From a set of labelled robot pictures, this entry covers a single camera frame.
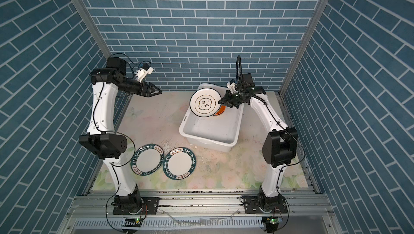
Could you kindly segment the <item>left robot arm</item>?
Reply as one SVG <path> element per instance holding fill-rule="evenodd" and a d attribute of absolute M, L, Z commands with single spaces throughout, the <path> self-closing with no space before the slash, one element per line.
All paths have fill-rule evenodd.
<path fill-rule="evenodd" d="M 138 187 L 125 172 L 129 161 L 123 162 L 122 155 L 133 140 L 119 133 L 114 127 L 115 100 L 119 92 L 145 98 L 160 95 L 162 91 L 145 81 L 154 71 L 151 62 L 142 61 L 133 77 L 127 77 L 127 62 L 120 57 L 109 57 L 105 68 L 90 73 L 93 90 L 91 119 L 86 134 L 79 137 L 79 143 L 103 161 L 109 170 L 120 197 L 138 193 Z"/>

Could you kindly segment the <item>white plate thin dark rim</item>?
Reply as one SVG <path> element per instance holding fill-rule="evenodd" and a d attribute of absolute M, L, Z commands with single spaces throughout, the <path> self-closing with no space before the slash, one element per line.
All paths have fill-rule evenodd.
<path fill-rule="evenodd" d="M 221 108 L 218 103 L 221 100 L 219 92 L 213 88 L 197 90 L 190 99 L 190 110 L 196 116 L 207 118 L 215 115 Z"/>

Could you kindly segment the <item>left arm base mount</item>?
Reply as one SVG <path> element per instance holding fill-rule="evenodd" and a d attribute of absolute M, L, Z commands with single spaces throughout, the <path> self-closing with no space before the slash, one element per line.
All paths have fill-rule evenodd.
<path fill-rule="evenodd" d="M 114 215 L 156 215 L 160 199 L 158 197 L 143 197 L 140 199 L 118 197 L 111 205 Z"/>

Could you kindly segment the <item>orange plate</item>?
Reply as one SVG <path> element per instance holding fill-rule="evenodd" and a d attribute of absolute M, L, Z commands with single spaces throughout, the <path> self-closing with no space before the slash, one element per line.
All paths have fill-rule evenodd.
<path fill-rule="evenodd" d="M 221 115 L 225 111 L 225 106 L 221 105 L 219 110 L 214 114 L 214 116 Z"/>

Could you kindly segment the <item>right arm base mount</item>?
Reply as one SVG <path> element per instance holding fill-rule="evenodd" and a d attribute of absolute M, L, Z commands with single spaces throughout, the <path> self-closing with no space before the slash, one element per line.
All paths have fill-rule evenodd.
<path fill-rule="evenodd" d="M 275 197 L 265 197 L 263 194 L 241 196 L 240 201 L 246 214 L 288 213 L 287 203 L 282 195 Z"/>

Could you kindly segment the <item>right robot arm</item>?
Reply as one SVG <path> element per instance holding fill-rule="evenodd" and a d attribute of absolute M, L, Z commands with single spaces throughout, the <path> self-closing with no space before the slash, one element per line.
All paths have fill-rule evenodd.
<path fill-rule="evenodd" d="M 280 200 L 280 186 L 284 172 L 296 157 L 298 145 L 296 129 L 290 128 L 282 121 L 262 87 L 252 86 L 242 89 L 231 81 L 227 83 L 227 91 L 218 103 L 228 108 L 239 108 L 242 104 L 248 104 L 258 115 L 267 130 L 262 154 L 268 164 L 258 198 L 262 204 Z"/>

